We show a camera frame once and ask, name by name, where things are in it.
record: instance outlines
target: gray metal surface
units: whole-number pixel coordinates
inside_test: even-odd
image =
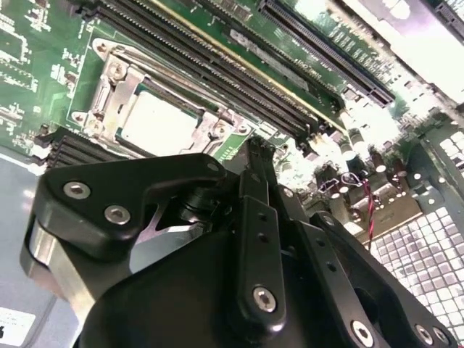
[[[17,159],[17,155],[5,149],[0,152]],[[38,288],[26,277],[19,263],[37,177],[23,167],[0,159],[0,178],[0,307],[36,316],[21,347],[70,347],[78,328],[70,306]],[[0,347],[12,346],[0,344]]]

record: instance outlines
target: black plastic bracket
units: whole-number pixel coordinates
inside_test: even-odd
[[[235,299],[229,319],[240,336],[260,342],[283,329],[286,304],[277,212],[269,206],[265,174],[273,149],[253,138],[246,143],[246,156],[249,169],[240,176]]]
[[[297,195],[289,194],[283,186],[277,191],[278,211],[283,215],[281,230],[287,231],[283,238],[296,249],[298,258],[309,268],[308,273],[316,275],[335,329],[346,342],[346,347],[390,347],[371,325],[326,232],[306,222]],[[329,223],[335,223],[331,215],[325,213],[324,216]]]
[[[33,211],[50,234],[97,259],[116,260],[146,227],[147,207],[164,207],[185,190],[215,186],[225,177],[223,166],[206,154],[65,167],[41,177]],[[69,182],[84,183],[88,197],[66,195]],[[109,206],[124,207],[129,221],[108,221],[104,212]]]

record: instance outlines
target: screw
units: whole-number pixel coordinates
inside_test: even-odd
[[[261,180],[260,180],[260,178],[258,177],[258,175],[254,174],[254,173],[252,173],[252,179],[253,179],[254,181],[258,182],[258,183],[261,182]]]
[[[70,181],[63,186],[66,196],[73,199],[85,199],[90,196],[90,187],[78,181]]]
[[[215,172],[219,171],[219,167],[215,163],[208,163],[208,168],[214,170]]]
[[[116,225],[125,225],[131,219],[129,211],[120,205],[110,205],[104,210],[105,218]]]
[[[276,298],[269,290],[262,286],[254,288],[253,299],[257,306],[265,312],[271,313],[276,310]]]
[[[284,187],[284,188],[283,188],[283,192],[285,193],[285,195],[286,195],[288,198],[292,198],[292,197],[293,197],[293,192],[291,191],[291,189]]]
[[[120,63],[113,62],[108,67],[108,75],[115,80],[122,80],[127,74],[127,69]]]
[[[439,328],[434,327],[434,333],[436,334],[436,336],[438,337],[438,339],[440,341],[445,343],[447,346],[450,345],[450,341],[449,341],[447,335],[445,335],[442,330],[440,330]]]
[[[351,323],[351,329],[353,330],[353,333],[357,339],[359,339],[360,342],[364,345],[364,347],[371,348],[374,346],[374,338],[363,323],[354,320]]]
[[[332,220],[332,218],[330,216],[324,215],[323,219],[324,219],[324,221],[327,222],[328,225],[335,226],[335,223],[334,223],[334,221]]]
[[[97,50],[98,52],[104,53],[104,52],[107,51],[107,47],[105,46],[104,43],[102,43],[100,46],[97,46],[97,47],[96,47],[96,50]]]
[[[416,324],[415,329],[425,343],[427,343],[429,346],[434,344],[434,339],[432,339],[432,336],[430,336],[428,331],[423,326]]]

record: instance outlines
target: black mounting arm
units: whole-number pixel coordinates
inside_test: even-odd
[[[330,214],[307,218],[273,152],[249,139],[241,175],[204,154],[43,175],[21,261],[85,322],[76,347],[457,347]],[[132,274],[148,225],[204,233]]]

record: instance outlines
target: motherboard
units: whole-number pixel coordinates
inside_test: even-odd
[[[442,115],[461,124],[463,18],[458,0],[1,0],[0,144],[41,173],[62,128],[222,163],[258,135],[282,184],[327,197],[347,160],[390,168]]]

